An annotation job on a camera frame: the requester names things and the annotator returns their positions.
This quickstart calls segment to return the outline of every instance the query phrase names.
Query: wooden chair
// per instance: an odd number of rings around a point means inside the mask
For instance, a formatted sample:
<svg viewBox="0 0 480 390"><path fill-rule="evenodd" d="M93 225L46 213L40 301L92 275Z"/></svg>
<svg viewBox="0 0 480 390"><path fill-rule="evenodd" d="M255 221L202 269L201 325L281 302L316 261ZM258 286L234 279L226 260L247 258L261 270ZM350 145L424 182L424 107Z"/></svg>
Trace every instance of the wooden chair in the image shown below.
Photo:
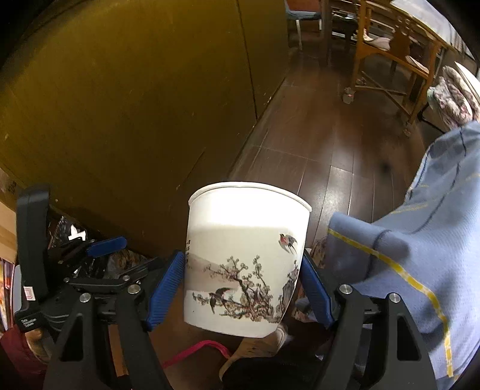
<svg viewBox="0 0 480 390"><path fill-rule="evenodd" d="M439 48L441 47L441 42L434 36L432 36L430 33L428 33L413 18L408 17L405 13L391 6L390 1L388 0L376 0L376 2L360 0L358 31L363 31L364 28L368 31L370 27L370 19L372 18L372 9L377 6L380 6L384 10L388 10L389 12L391 12L391 18L394 21L394 26L392 26L394 32L393 38L390 41L390 49L388 51L384 51L380 48L372 46L371 44L364 42L363 34L358 34L357 51L355 53L353 74L349 87L345 88L343 101L347 104L350 104L353 101L355 91L359 89L378 91L386 94L390 98L390 100L392 100L398 106L400 111L406 114L406 116L408 117L408 120L406 122L405 134L409 135L415 117L419 112L420 108L422 107L422 104L426 100L427 89L432 84L435 74L436 55ZM410 64L406 60L406 57L410 55L410 35L412 34L413 28L415 29L415 31L422 30L424 32L424 35L427 37L428 44L425 48L428 51L428 64L426 65L426 67L428 68L427 72L415 65ZM406 92L383 87L371 76L367 75L364 71L360 69L364 59L371 54L380 54L392 60L391 71L393 72L395 71L397 63L411 71L411 77ZM361 73L361 75L373 85L357 84L359 73ZM409 110L406 107L406 104L408 102L408 97L411 94L417 77L423 79L423 85L420 88L420 92L418 93L418 97L413 105L413 109ZM403 96L402 102L400 103L397 99L395 99L395 96Z"/></svg>

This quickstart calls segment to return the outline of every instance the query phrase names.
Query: yellow wooden panel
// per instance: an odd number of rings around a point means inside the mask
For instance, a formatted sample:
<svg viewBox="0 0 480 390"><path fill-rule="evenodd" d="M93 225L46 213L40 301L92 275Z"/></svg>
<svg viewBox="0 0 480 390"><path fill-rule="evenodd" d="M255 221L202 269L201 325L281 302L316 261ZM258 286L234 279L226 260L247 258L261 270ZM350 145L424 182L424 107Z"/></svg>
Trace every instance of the yellow wooden panel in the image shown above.
<svg viewBox="0 0 480 390"><path fill-rule="evenodd" d="M0 73L0 165L140 252L182 249L193 186L226 177L255 122L235 0L95 0L42 20Z"/></svg>
<svg viewBox="0 0 480 390"><path fill-rule="evenodd" d="M287 71L285 4L283 0L238 0L238 3L259 117Z"/></svg>

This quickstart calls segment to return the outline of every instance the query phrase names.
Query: bucket rim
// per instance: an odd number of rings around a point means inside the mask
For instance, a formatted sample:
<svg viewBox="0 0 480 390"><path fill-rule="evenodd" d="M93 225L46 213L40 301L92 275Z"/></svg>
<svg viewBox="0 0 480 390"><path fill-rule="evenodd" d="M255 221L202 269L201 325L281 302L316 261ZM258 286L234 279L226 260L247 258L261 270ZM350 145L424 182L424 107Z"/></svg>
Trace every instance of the bucket rim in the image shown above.
<svg viewBox="0 0 480 390"><path fill-rule="evenodd" d="M290 191L284 190L282 188L274 187L269 184L264 184L264 183L253 183L253 182L222 182L222 183L215 183L215 184L209 184L206 185L205 187L202 187L195 191L192 196L190 196L190 199L188 200L188 205L191 207L193 201L198 198L200 195L211 191L211 190L216 190L218 188L258 188L262 190L267 190L267 191L273 191L278 194L282 194L285 196L288 196L289 198L292 198L293 200L296 200L299 202L302 206L304 206L309 213L312 212L312 207L305 202L302 198L300 198L298 195L295 195L291 193Z"/></svg>

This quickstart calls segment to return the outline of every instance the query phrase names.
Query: blue gripper pad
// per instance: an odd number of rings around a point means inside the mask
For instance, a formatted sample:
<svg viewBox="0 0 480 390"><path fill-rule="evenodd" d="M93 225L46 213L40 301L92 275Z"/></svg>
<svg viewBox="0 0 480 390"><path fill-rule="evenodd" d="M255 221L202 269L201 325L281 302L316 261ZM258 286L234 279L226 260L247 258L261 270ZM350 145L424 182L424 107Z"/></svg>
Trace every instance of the blue gripper pad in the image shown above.
<svg viewBox="0 0 480 390"><path fill-rule="evenodd" d="M148 315L145 320L148 331L152 331L165 319L173 296L183 280L184 266L183 253L177 252L150 297Z"/></svg>
<svg viewBox="0 0 480 390"><path fill-rule="evenodd" d="M330 297L320 282L317 272L305 255L303 255L301 261L300 281L317 322L328 329L335 322L332 317Z"/></svg>
<svg viewBox="0 0 480 390"><path fill-rule="evenodd" d="M125 249L126 246L127 239L125 237L110 238L109 240L99 241L90 245L87 249L87 255L90 257L105 256Z"/></svg>

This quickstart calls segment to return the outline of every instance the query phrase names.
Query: red cloth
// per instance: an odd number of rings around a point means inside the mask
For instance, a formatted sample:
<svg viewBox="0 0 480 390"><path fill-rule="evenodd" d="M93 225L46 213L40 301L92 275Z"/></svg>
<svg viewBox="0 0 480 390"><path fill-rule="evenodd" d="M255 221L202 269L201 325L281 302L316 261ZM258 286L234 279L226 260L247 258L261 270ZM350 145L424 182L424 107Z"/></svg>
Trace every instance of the red cloth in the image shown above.
<svg viewBox="0 0 480 390"><path fill-rule="evenodd" d="M0 339L0 345L30 390L41 390L47 365L40 362L27 344L25 335L15 325Z"/></svg>

